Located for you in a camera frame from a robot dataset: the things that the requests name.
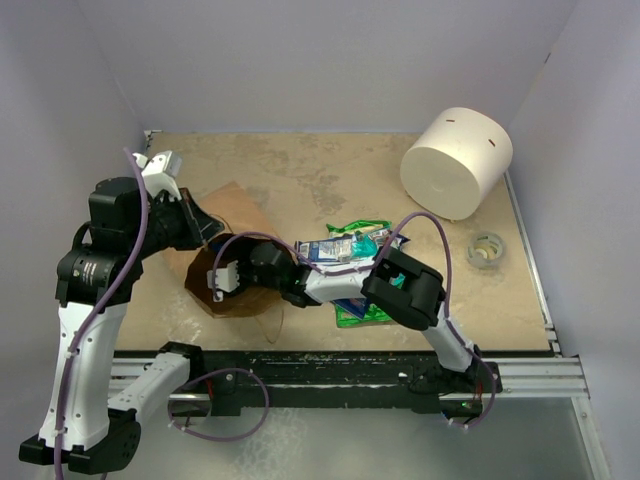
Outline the green Chuba chips bag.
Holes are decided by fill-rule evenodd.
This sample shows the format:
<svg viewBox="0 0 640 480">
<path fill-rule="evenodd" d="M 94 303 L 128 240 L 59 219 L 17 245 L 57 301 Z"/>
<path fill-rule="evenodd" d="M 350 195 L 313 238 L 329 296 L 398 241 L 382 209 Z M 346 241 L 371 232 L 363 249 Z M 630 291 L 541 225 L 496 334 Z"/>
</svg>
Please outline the green Chuba chips bag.
<svg viewBox="0 0 640 480">
<path fill-rule="evenodd" d="M 352 237 L 354 235 L 369 235 L 379 229 L 392 230 L 392 223 L 388 220 L 356 220 L 343 227 L 335 227 L 327 224 L 330 238 Z M 358 327 L 369 324 L 385 324 L 391 321 L 391 317 L 370 301 L 369 310 L 363 319 L 348 314 L 344 309 L 335 306 L 336 325 L 338 328 Z"/>
</svg>

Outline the brown paper bag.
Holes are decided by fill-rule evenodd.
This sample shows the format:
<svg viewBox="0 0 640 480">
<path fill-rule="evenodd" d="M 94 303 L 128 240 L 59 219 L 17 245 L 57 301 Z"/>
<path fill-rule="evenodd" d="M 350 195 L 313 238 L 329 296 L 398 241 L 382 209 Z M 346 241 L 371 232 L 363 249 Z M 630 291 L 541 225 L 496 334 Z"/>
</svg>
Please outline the brown paper bag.
<svg viewBox="0 0 640 480">
<path fill-rule="evenodd" d="M 277 234 L 250 195 L 235 182 L 199 199 L 197 204 L 225 225 L 216 238 L 217 246 L 231 235 L 245 231 Z M 271 347 L 279 339 L 284 324 L 284 302 L 280 295 L 263 287 L 249 287 L 215 303 L 206 281 L 214 256 L 213 248 L 206 251 L 169 249 L 163 253 L 172 275 L 194 304 L 188 314 L 197 331 L 193 343 L 204 350 Z"/>
</svg>

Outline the white cylindrical container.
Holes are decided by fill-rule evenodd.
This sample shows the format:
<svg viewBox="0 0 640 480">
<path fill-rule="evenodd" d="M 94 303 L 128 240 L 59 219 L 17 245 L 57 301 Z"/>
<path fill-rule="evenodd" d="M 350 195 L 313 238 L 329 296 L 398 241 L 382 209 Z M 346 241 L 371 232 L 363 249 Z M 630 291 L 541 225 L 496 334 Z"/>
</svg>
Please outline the white cylindrical container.
<svg viewBox="0 0 640 480">
<path fill-rule="evenodd" d="M 449 220 L 470 217 L 513 158 L 507 131 L 465 107 L 442 111 L 404 154 L 400 181 L 431 213 Z"/>
</svg>

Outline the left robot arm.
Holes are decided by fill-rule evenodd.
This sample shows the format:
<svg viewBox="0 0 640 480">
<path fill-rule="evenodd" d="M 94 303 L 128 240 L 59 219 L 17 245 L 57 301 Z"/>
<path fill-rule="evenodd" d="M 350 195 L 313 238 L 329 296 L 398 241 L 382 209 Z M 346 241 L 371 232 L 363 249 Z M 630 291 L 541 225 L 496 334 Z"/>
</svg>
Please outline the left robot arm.
<svg viewBox="0 0 640 480">
<path fill-rule="evenodd" d="M 224 229 L 171 180 L 99 182 L 90 219 L 57 266 L 60 343 L 49 410 L 19 459 L 96 475 L 124 469 L 143 425 L 178 387 L 206 378 L 201 348 L 166 343 L 121 393 L 108 395 L 115 344 L 144 259 L 168 248 L 197 251 Z"/>
</svg>

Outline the black aluminium frame rail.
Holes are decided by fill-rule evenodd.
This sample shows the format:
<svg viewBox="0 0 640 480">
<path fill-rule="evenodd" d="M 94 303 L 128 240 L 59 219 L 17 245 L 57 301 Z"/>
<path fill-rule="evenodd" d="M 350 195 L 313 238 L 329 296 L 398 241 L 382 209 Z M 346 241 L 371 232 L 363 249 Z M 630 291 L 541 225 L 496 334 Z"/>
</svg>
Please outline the black aluminium frame rail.
<svg viewBox="0 0 640 480">
<path fill-rule="evenodd" d="M 214 416 L 237 416 L 244 408 L 403 409 L 419 414 L 474 418 L 495 399 L 586 398 L 576 358 L 489 358 L 498 392 L 484 388 L 446 391 L 436 377 L 432 352 L 206 351 L 205 371 L 215 377 L 175 390 L 169 400 Z"/>
</svg>

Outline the teal snack packet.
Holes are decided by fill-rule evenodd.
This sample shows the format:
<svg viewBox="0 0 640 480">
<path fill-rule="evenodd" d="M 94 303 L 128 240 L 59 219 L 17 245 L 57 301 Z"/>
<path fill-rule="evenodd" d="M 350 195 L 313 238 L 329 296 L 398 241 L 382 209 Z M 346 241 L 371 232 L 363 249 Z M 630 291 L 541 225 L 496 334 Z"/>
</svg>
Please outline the teal snack packet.
<svg viewBox="0 0 640 480">
<path fill-rule="evenodd" d="M 387 237 L 371 237 L 369 235 L 354 235 L 351 237 L 351 255 L 353 261 L 372 258 L 384 246 Z"/>
</svg>

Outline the blue white snack packet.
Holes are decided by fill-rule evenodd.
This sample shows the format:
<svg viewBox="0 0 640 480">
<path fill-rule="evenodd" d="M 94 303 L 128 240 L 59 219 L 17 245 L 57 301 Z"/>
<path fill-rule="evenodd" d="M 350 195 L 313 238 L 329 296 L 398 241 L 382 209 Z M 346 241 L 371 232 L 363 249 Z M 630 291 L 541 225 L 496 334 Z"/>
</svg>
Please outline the blue white snack packet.
<svg viewBox="0 0 640 480">
<path fill-rule="evenodd" d="M 389 237 L 391 236 L 392 231 L 389 229 L 379 229 L 370 233 L 371 239 L 375 242 L 378 248 L 382 248 Z M 391 247 L 402 250 L 404 246 L 410 241 L 409 238 L 402 234 L 398 234 L 391 242 Z"/>
</svg>

